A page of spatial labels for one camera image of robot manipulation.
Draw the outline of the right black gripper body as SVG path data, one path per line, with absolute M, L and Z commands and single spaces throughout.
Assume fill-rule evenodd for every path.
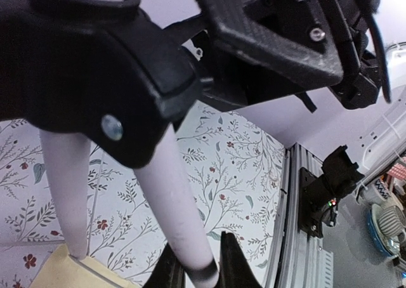
M 381 0 L 318 0 L 343 68 L 329 89 L 346 109 L 366 108 L 379 93 L 392 102 L 386 50 L 374 15 Z

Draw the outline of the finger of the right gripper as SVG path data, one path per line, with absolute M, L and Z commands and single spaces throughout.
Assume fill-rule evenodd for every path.
M 243 7 L 255 0 L 195 0 L 209 22 L 217 47 L 252 64 L 270 69 L 288 80 L 323 86 L 337 85 L 343 68 L 334 43 L 325 38 L 321 51 L 284 38 L 250 19 Z
M 315 112 L 317 107 L 305 89 L 264 67 L 251 65 L 221 50 L 209 33 L 202 15 L 172 23 L 164 29 L 177 43 L 191 42 L 189 52 L 210 78 L 202 96 L 204 103 L 221 111 L 237 110 L 286 96 L 296 96 Z

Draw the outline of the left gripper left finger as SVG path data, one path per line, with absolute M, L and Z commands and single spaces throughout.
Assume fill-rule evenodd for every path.
M 185 288 L 185 271 L 169 244 L 166 244 L 144 288 Z

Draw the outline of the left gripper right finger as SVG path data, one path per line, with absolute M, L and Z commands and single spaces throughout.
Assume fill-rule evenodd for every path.
M 261 288 L 233 233 L 221 233 L 218 287 Z

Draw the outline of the yellow sheet music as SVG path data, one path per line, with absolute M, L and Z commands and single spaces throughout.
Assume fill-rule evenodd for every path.
M 136 284 L 120 277 L 93 258 L 76 260 L 69 254 L 65 244 L 49 255 L 30 286 L 34 288 L 137 287 Z

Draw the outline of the silver tripod music stand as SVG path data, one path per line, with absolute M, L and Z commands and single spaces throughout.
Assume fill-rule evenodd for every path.
M 196 287 L 219 271 L 188 179 L 174 124 L 207 78 L 183 43 L 205 27 L 194 16 L 159 27 L 141 0 L 1 0 L 1 118 L 41 132 L 44 162 L 69 253 L 84 259 L 86 153 L 96 143 L 132 169 L 169 256 Z

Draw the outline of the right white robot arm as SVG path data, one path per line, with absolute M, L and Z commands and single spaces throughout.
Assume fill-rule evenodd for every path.
M 202 100 L 284 145 L 340 145 L 363 172 L 405 146 L 405 60 L 384 44 L 380 0 L 195 0 L 167 27 L 207 70 Z

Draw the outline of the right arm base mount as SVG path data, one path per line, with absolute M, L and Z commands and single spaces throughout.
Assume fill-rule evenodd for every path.
M 327 216 L 336 219 L 336 207 L 341 199 L 352 193 L 365 175 L 358 171 L 346 150 L 340 146 L 322 162 L 322 174 L 315 176 L 302 167 L 299 170 L 298 228 L 312 237 L 323 237 L 322 223 Z

